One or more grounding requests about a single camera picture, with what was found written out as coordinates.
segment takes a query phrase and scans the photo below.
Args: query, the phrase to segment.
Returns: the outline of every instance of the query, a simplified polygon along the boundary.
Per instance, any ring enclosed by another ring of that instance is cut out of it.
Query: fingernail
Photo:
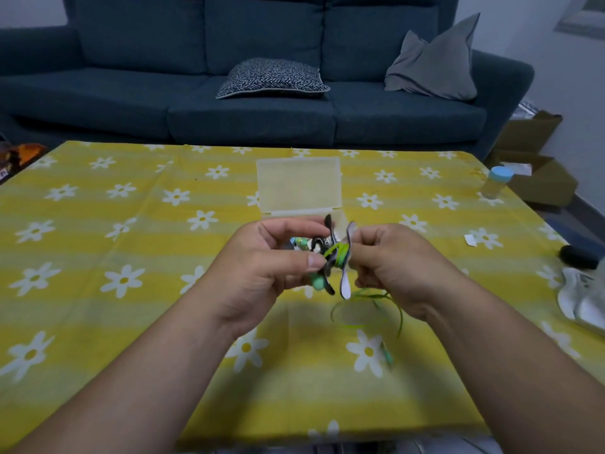
[[[309,252],[307,261],[307,272],[320,270],[326,263],[326,259],[317,253]]]

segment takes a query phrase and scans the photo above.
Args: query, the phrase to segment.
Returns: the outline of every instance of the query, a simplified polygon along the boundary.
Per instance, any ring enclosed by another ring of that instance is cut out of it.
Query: left hand
[[[239,228],[206,274],[187,292],[207,304],[233,340],[256,327],[284,290],[303,285],[303,276],[323,267],[313,252],[279,250],[291,237],[327,237],[323,217],[269,218]]]

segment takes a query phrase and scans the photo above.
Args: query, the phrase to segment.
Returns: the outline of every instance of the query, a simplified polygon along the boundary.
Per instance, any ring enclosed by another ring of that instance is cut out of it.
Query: hand
[[[291,237],[327,237],[323,217],[270,218],[239,228],[187,292],[208,303],[236,339],[256,327],[284,290],[326,263],[313,252],[279,250]]]
[[[358,229],[352,237],[350,264],[359,288],[389,291],[414,318],[426,319],[427,306],[447,299],[469,281],[428,240],[403,224]]]

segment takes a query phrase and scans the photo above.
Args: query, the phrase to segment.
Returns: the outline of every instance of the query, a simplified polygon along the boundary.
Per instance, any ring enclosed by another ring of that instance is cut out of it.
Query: plastic bottle
[[[493,167],[481,187],[480,194],[486,199],[496,199],[513,175],[514,173],[506,167]]]

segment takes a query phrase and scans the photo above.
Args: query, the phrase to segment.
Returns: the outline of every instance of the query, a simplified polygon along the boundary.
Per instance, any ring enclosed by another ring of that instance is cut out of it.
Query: blue bottle cap
[[[488,177],[499,183],[508,183],[514,175],[514,172],[503,166],[493,167],[489,171]]]

